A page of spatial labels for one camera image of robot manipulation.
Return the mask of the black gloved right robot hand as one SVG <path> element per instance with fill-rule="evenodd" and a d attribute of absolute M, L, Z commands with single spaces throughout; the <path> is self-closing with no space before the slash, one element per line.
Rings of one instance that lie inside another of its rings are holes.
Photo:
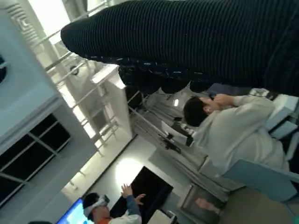
<path fill-rule="evenodd" d="M 61 39 L 147 94 L 214 83 L 299 94 L 296 0 L 131 0 L 69 23 Z"/>

